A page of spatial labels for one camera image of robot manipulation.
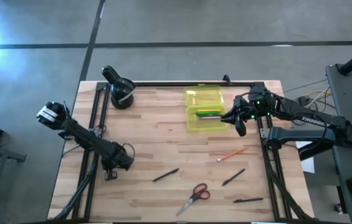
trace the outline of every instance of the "scissor blade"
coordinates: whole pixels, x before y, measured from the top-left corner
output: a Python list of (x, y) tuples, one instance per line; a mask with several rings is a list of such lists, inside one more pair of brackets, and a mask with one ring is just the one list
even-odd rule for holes
[(192, 203), (192, 199), (189, 199), (185, 204), (184, 206), (182, 206), (180, 208), (180, 210), (176, 213), (176, 216), (179, 216), (180, 214), (182, 214), (187, 208), (188, 206)]

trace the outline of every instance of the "black metal frame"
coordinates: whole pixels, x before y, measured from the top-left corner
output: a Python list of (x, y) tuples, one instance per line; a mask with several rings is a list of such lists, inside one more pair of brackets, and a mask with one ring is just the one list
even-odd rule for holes
[[(200, 82), (200, 81), (192, 81), (192, 82), (135, 82), (136, 86), (191, 86), (191, 85), (197, 85), (197, 84), (207, 84), (207, 85), (219, 85), (219, 86), (246, 86), (253, 88), (254, 86), (264, 86), (264, 82), (231, 82), (228, 78), (227, 75), (224, 76), (225, 81), (222, 82)], [(89, 129), (94, 128), (94, 123), (95, 123), (95, 118), (96, 118), (96, 113), (98, 109), (98, 102), (100, 98), (100, 94), (102, 90), (105, 90), (105, 95), (103, 99), (103, 108), (102, 108), (102, 113), (100, 117), (100, 124), (99, 126), (105, 125), (105, 115), (107, 112), (107, 106), (108, 106), (108, 101), (109, 101), (109, 85), (107, 82), (99, 82), (97, 83), (96, 89), (95, 89), (95, 96), (94, 96), (94, 102), (93, 102), (93, 107), (92, 107), (92, 113), (90, 117), (90, 124), (89, 124)], [(270, 128), (272, 127), (272, 119), (270, 116), (266, 117), (267, 120), (267, 126)], [(263, 122), (261, 119), (257, 120), (257, 127), (259, 130), (259, 138), (260, 138), (260, 143), (262, 146), (263, 150), (263, 155), (264, 158), (267, 158), (269, 156), (269, 152), (266, 150), (265, 146), (263, 145), (263, 139), (262, 135), (260, 133), (260, 129), (263, 128)], [(85, 150), (83, 154), (83, 159), (82, 159), (82, 164), (80, 167), (80, 174), (79, 174), (79, 180), (78, 180), (78, 186), (81, 184), (83, 181), (86, 173), (87, 173), (87, 163), (88, 163), (88, 157), (89, 157), (90, 151)], [(281, 160), (278, 151), (274, 151), (274, 161), (275, 161), (275, 166), (276, 166), (276, 172), (281, 180), (281, 183), (285, 185), (285, 180), (283, 178), (283, 171), (282, 171), (282, 166), (281, 166)], [(94, 154), (93, 158), (93, 164), (95, 162), (98, 162), (98, 154)], [(46, 222), (42, 223), (88, 223), (89, 218), (90, 218), (90, 212), (91, 212), (91, 206), (92, 206), (92, 199), (93, 199), (93, 191), (94, 191), (94, 185), (95, 185), (95, 177), (97, 174), (97, 167), (95, 167), (93, 174), (90, 179), (90, 183), (88, 186), (88, 192), (87, 192), (87, 199), (86, 199), (86, 204), (85, 204), (85, 211), (83, 218), (79, 218), (79, 210), (80, 210), (80, 199), (77, 201), (75, 204), (73, 211), (72, 211), (72, 219), (70, 220), (47, 220)], [(277, 196), (275, 194), (275, 187), (273, 181), (268, 177), (268, 173), (266, 170), (267, 174), (267, 182), (269, 185), (269, 193), (270, 193), (270, 200), (272, 204), (272, 210), (274, 213), (274, 219), (278, 220), (280, 218), (280, 212), (279, 212), (279, 207), (278, 207), (278, 202), (277, 202)], [(282, 196), (282, 201), (283, 201), (283, 207), (285, 209), (285, 216), (286, 219), (291, 219), (292, 214), (290, 211), (290, 207), (284, 198)]]

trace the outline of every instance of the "orange pencil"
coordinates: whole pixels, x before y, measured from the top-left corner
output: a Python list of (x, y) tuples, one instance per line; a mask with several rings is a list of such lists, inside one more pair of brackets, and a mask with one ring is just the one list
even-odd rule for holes
[(222, 161), (222, 160), (224, 160), (224, 159), (227, 159), (228, 157), (233, 156), (233, 155), (235, 155), (235, 154), (237, 154), (237, 153), (240, 153), (240, 152), (242, 152), (243, 150), (245, 150), (245, 149), (247, 149), (247, 148), (249, 148), (249, 146), (246, 146), (245, 148), (239, 149), (238, 151), (235, 151), (235, 152), (232, 152), (232, 153), (230, 153), (230, 154), (228, 154), (228, 155), (226, 155), (226, 156), (223, 156), (223, 157), (221, 157), (220, 159), (218, 159), (217, 161), (220, 162), (220, 161)]

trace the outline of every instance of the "white paper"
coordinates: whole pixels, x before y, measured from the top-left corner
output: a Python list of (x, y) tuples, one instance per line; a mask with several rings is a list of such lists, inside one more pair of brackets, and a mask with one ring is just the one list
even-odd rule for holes
[[(312, 143), (311, 141), (297, 141), (296, 142), (296, 147), (299, 149), (307, 144)], [(305, 159), (304, 161), (301, 161), (302, 163), (302, 168), (304, 172), (309, 172), (314, 174), (314, 158), (310, 157), (308, 159)]]

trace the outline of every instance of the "pen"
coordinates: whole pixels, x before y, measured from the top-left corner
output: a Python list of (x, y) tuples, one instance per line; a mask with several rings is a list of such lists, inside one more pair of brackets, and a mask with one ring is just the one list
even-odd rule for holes
[(245, 148), (239, 149), (238, 151), (232, 152), (232, 153), (230, 153), (230, 154), (228, 154), (228, 155), (226, 155), (226, 156), (221, 157), (221, 158), (218, 159), (217, 161), (220, 162), (220, 161), (222, 161), (222, 160), (224, 160), (224, 159), (227, 159), (228, 157), (233, 156), (233, 155), (235, 155), (235, 154), (237, 154), (237, 153), (240, 153), (240, 152), (242, 152), (243, 150), (245, 150), (245, 149), (247, 149), (247, 148), (248, 148), (248, 146), (245, 147)]
[(237, 199), (235, 201), (233, 201), (234, 203), (241, 203), (241, 202), (254, 202), (254, 201), (257, 201), (257, 200), (263, 200), (263, 198), (251, 198), (251, 199)]
[(155, 181), (157, 181), (157, 180), (160, 180), (160, 179), (162, 179), (163, 177), (166, 177), (167, 175), (170, 175), (170, 174), (173, 174), (173, 173), (177, 172), (178, 170), (179, 170), (179, 168), (174, 169), (174, 170), (172, 170), (172, 171), (170, 171), (170, 172), (167, 172), (167, 173), (163, 174), (162, 176), (155, 178), (155, 180), (152, 180), (152, 182), (155, 182)]
[(236, 173), (236, 175), (233, 175), (230, 179), (224, 181), (222, 186), (224, 186), (224, 185), (228, 184), (230, 181), (234, 180), (234, 178), (236, 178), (239, 174), (243, 173), (244, 171), (245, 171), (245, 169), (242, 169), (241, 171)]

